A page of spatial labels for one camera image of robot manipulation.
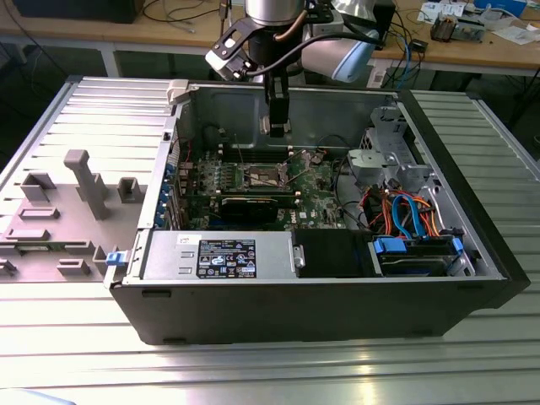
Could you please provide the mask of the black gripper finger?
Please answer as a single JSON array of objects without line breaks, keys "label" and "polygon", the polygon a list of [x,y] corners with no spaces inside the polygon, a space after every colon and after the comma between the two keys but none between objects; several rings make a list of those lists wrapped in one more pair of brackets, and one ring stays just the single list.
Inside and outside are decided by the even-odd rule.
[{"label": "black gripper finger", "polygon": [[282,138],[289,120],[289,81],[287,77],[265,77],[265,98],[268,107],[269,135]]}]

